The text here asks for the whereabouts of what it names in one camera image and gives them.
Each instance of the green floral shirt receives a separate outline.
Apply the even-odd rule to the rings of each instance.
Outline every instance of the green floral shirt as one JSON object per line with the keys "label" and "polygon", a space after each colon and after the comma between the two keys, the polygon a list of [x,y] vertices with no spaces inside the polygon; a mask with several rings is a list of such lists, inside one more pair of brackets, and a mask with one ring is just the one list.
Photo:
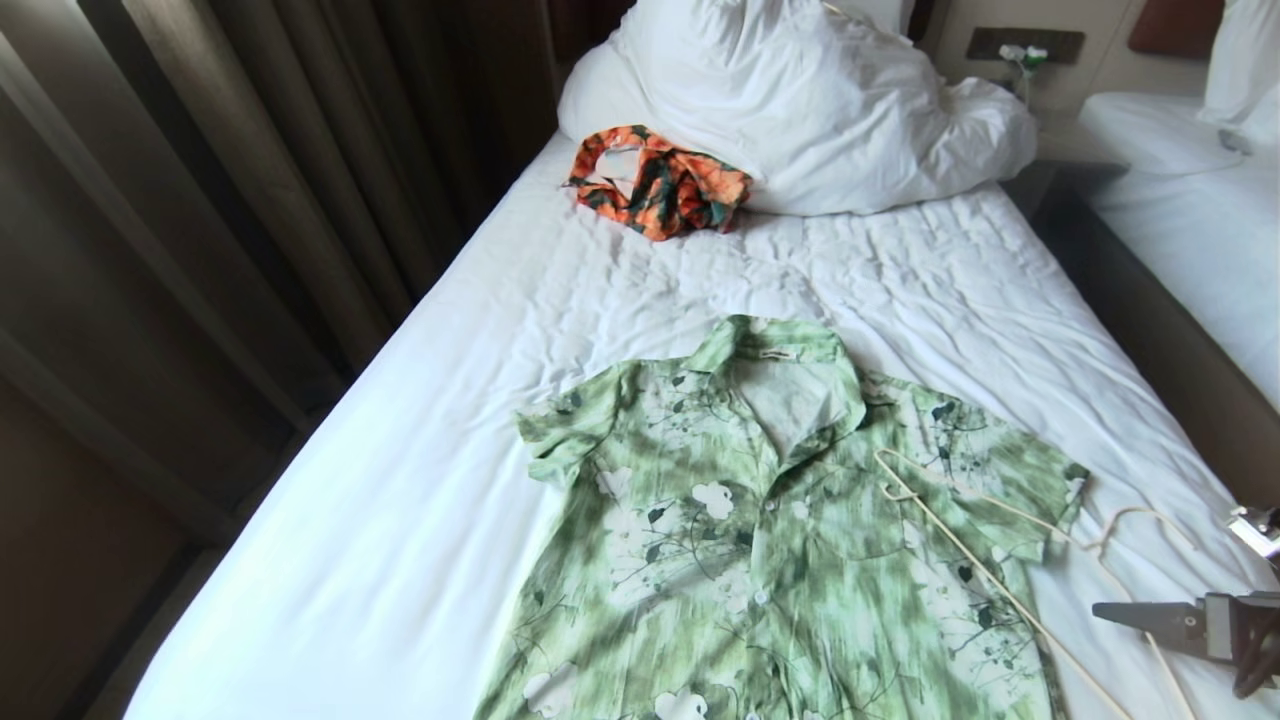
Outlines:
{"label": "green floral shirt", "polygon": [[[1066,528],[1087,470],[979,407],[736,315],[524,413],[567,491],[476,719],[1061,717],[1032,628],[874,460]],[[897,462],[1029,602],[1047,530]]]}

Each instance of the headboard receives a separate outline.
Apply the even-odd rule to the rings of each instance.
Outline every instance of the headboard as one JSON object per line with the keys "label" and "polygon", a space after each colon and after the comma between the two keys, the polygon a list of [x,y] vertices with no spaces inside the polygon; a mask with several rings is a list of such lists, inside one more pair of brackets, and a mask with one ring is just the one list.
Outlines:
{"label": "headboard", "polygon": [[1134,53],[1207,60],[1213,51],[1224,0],[1147,0],[1129,35]]}
{"label": "headboard", "polygon": [[[906,33],[913,41],[919,42],[924,37],[934,3],[915,0]],[[576,63],[588,50],[604,42],[634,4],[635,0],[547,0],[556,63]]]}

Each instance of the nightstand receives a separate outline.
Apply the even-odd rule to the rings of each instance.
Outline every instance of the nightstand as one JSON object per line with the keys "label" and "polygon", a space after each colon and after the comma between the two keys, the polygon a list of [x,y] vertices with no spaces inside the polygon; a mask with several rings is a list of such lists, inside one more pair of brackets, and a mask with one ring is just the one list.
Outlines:
{"label": "nightstand", "polygon": [[1060,174],[1097,182],[1128,172],[1129,165],[1108,152],[1071,117],[1041,119],[1036,160],[1018,177],[1000,183],[1028,220]]}

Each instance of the shirt collar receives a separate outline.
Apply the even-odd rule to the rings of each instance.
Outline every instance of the shirt collar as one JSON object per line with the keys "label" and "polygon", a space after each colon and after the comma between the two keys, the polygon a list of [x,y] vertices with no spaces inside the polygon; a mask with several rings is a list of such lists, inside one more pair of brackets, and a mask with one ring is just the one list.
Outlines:
{"label": "shirt collar", "polygon": [[817,323],[730,315],[719,322],[682,366],[721,375],[733,357],[788,363],[831,363],[838,370],[849,414],[828,428],[829,442],[856,429],[867,415],[858,369],[840,336]]}

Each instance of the white bedding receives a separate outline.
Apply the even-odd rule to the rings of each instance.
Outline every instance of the white bedding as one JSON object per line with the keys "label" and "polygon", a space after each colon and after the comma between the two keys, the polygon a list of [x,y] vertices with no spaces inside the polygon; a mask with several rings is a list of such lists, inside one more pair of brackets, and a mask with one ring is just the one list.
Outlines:
{"label": "white bedding", "polygon": [[1080,123],[1133,169],[1085,200],[1280,410],[1276,159],[1221,149],[1198,109],[1188,97],[1091,97]]}
{"label": "white bedding", "polygon": [[[691,352],[726,314],[836,328],[869,368],[975,401],[1096,479],[1075,524],[1133,593],[1274,587],[1174,420],[995,186],[873,217],[746,215],[650,243],[572,204],[554,137],[306,445],[164,643],[129,720],[467,719],[561,495],[525,475],[513,409],[628,357]],[[1041,616],[1134,717],[1172,717],[1151,651],[1089,603],[1078,553],[1033,575]],[[1275,717],[1172,659],[1201,717]],[[1060,664],[1074,717],[1110,714]]]}

